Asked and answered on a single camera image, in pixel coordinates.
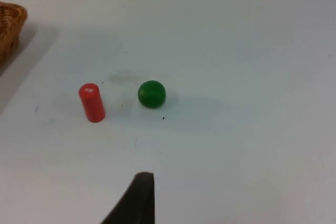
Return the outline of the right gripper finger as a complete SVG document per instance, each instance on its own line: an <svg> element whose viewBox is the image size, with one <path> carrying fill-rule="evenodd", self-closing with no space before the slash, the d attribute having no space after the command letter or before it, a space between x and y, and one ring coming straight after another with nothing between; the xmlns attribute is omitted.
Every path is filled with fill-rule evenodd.
<svg viewBox="0 0 336 224"><path fill-rule="evenodd" d="M103 224L155 224L154 174L137 173Z"/></svg>

